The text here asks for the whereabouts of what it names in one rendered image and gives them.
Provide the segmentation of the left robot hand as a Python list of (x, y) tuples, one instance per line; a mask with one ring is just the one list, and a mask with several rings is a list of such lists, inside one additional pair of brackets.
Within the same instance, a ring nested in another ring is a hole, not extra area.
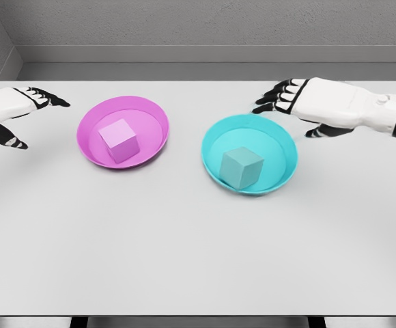
[(2, 123), (29, 115), (45, 107), (69, 107), (66, 100), (38, 87), (5, 87), (0, 89), (0, 145), (26, 150), (21, 141)]

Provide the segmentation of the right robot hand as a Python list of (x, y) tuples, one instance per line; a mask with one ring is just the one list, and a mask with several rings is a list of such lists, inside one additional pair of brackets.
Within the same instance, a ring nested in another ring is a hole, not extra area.
[(288, 79), (277, 83), (255, 101), (253, 114), (278, 111), (316, 123), (307, 138), (338, 137), (353, 132), (360, 114), (352, 109), (358, 88), (343, 82), (313, 77)]

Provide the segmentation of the cyan plate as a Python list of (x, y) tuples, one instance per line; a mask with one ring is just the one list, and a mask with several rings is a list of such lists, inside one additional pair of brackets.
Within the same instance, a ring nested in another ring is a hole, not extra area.
[[(255, 184), (236, 190), (219, 178), (219, 169), (223, 153), (240, 147), (264, 158), (264, 164)], [(277, 123), (253, 114), (229, 116), (211, 126), (201, 143), (201, 158), (215, 182), (247, 195), (261, 195), (282, 187), (298, 165), (298, 151), (290, 134)]]

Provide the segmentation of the pink plate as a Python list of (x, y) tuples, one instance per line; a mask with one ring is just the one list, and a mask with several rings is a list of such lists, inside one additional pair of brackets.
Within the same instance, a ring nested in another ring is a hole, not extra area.
[[(121, 163), (115, 163), (98, 131), (117, 120), (124, 119), (137, 134), (140, 152)], [(169, 135), (169, 120), (156, 103), (139, 96), (110, 98), (89, 110), (80, 121), (76, 139), (80, 151), (92, 163), (126, 169), (144, 164), (155, 157)]]

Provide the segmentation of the teal block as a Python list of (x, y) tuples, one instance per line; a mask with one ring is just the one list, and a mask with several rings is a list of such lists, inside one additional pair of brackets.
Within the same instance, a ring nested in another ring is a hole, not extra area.
[(223, 153), (219, 178), (236, 190), (245, 189), (259, 180), (264, 158), (240, 147)]

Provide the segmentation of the pink block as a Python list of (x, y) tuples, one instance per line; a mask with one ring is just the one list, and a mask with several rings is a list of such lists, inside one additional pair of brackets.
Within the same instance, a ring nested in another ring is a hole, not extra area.
[(115, 163), (121, 163), (140, 152), (137, 134), (124, 120), (117, 120), (98, 131)]

